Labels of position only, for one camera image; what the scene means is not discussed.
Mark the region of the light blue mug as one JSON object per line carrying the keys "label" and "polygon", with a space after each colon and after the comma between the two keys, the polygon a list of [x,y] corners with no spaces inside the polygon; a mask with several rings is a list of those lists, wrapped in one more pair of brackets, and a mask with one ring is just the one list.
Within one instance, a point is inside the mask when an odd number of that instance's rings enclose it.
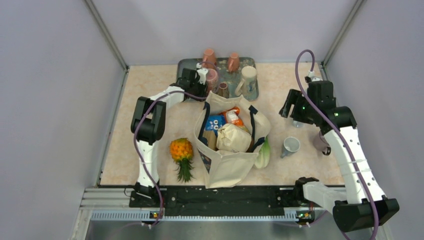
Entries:
{"label": "light blue mug", "polygon": [[304,123],[302,123],[302,122],[300,122],[300,121],[293,120],[293,121],[292,121],[292,125],[293,125],[295,128],[302,128],[302,127],[304,126]]}

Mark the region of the pink patterned mug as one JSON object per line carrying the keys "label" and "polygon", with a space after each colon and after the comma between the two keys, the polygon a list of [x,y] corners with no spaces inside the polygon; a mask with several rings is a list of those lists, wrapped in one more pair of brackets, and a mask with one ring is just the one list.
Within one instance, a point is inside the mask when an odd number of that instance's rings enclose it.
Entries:
{"label": "pink patterned mug", "polygon": [[215,69],[208,68],[208,72],[206,74],[206,83],[207,88],[206,92],[217,93],[218,85],[219,85],[219,74]]}

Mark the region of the brown striped mug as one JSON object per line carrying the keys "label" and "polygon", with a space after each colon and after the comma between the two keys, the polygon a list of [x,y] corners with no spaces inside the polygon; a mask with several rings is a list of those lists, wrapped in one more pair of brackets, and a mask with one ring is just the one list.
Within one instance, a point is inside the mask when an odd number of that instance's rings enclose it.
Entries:
{"label": "brown striped mug", "polygon": [[226,82],[221,82],[217,87],[216,94],[223,98],[228,99],[230,96],[228,84]]}

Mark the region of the white ceramic mug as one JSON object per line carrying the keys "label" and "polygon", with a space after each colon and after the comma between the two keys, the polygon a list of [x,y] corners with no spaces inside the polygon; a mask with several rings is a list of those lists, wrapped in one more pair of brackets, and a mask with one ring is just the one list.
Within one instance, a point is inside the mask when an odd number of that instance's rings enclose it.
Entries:
{"label": "white ceramic mug", "polygon": [[300,150],[300,147],[301,147],[300,141],[293,136],[289,136],[283,141],[280,157],[284,158],[284,157],[291,156],[297,153]]}

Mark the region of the mauve purple mug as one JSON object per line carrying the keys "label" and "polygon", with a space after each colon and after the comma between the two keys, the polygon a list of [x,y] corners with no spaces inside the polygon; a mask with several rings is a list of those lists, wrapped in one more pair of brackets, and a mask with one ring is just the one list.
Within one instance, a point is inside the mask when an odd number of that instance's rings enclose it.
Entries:
{"label": "mauve purple mug", "polygon": [[318,134],[314,137],[312,143],[315,149],[321,152],[323,155],[329,156],[331,154],[332,149],[321,131],[319,131]]}

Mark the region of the cream canvas tote bag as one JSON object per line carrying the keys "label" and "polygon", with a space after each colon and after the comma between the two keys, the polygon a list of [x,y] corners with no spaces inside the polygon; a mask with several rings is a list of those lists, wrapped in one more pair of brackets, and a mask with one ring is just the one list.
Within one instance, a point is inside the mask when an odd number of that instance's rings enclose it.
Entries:
{"label": "cream canvas tote bag", "polygon": [[[217,137],[213,131],[205,131],[207,119],[210,115],[220,115],[221,112],[239,107],[239,118],[249,130],[252,141],[247,152],[231,152],[217,149]],[[226,188],[233,187],[242,182],[254,166],[258,157],[263,139],[271,131],[268,118],[243,96],[224,98],[214,93],[209,93],[203,111],[195,127],[195,144],[200,158],[205,167],[205,187]]]}

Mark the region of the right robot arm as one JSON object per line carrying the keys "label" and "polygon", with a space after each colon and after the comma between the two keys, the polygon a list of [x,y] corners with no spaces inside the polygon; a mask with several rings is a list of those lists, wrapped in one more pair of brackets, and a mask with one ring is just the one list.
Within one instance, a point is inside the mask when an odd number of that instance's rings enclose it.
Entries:
{"label": "right robot arm", "polygon": [[290,89],[279,114],[297,122],[316,125],[336,158],[345,192],[327,187],[314,177],[295,181],[293,200],[299,206],[314,202],[333,215],[344,233],[383,226],[399,210],[377,183],[359,140],[351,109],[337,106],[333,83],[311,81],[306,93]]}

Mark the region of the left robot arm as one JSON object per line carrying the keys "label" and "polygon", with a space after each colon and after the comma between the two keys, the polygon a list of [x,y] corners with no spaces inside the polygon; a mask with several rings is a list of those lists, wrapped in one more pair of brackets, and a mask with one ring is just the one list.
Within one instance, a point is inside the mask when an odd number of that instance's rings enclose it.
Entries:
{"label": "left robot arm", "polygon": [[162,92],[141,96],[136,101],[130,130],[133,144],[139,157],[139,173],[134,191],[149,207],[160,202],[158,174],[158,145],[166,127],[167,110],[191,98],[203,101],[207,96],[207,74],[209,70],[199,63],[196,69],[184,68],[182,76]]}

